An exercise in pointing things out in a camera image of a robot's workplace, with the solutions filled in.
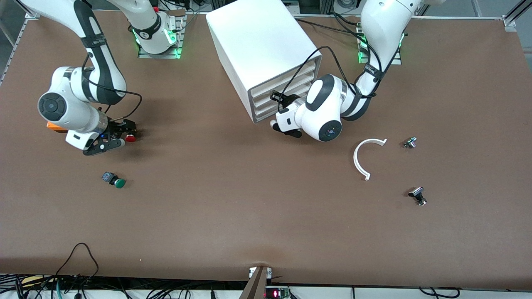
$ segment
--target metal bolt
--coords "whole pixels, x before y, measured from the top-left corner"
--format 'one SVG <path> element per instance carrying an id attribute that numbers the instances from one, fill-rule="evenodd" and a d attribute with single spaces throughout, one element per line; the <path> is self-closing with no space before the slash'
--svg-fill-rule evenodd
<path id="1" fill-rule="evenodd" d="M 404 147 L 404 148 L 415 148 L 415 142 L 416 142 L 416 140 L 418 140 L 418 139 L 417 139 L 415 136 L 412 137 L 412 138 L 410 138 L 410 139 L 408 139 L 407 141 L 405 141 L 405 142 L 403 143 L 403 147 Z"/>

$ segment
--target white container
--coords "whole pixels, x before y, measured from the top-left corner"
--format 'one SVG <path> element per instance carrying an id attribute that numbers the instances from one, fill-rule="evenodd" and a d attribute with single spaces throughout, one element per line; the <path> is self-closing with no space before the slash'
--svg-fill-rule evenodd
<path id="1" fill-rule="evenodd" d="M 277 112 L 281 92 L 316 46 L 280 0 L 238 0 L 206 15 L 218 57 L 254 123 Z M 316 80 L 316 52 L 285 94 L 304 97 Z"/>

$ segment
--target table surface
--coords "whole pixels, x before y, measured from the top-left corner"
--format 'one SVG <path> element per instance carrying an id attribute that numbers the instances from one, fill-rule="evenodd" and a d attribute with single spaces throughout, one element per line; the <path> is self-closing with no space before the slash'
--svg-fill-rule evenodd
<path id="1" fill-rule="evenodd" d="M 532 288 L 532 77 L 501 21 L 412 20 L 366 115 L 320 143 L 251 122 L 203 15 L 179 60 L 136 58 L 125 17 L 97 16 L 144 95 L 142 137 L 86 157 L 45 127 L 37 99 L 86 52 L 62 25 L 29 21 L 0 88 L 1 273 L 55 273 L 86 242 L 104 276 L 245 280 L 266 264 L 286 283 Z M 348 78 L 362 71 L 354 38 L 302 27 Z M 353 151 L 368 138 L 388 142 L 359 151 L 364 181 Z M 424 207 L 406 195 L 418 186 Z M 93 271 L 79 250 L 62 273 Z"/>

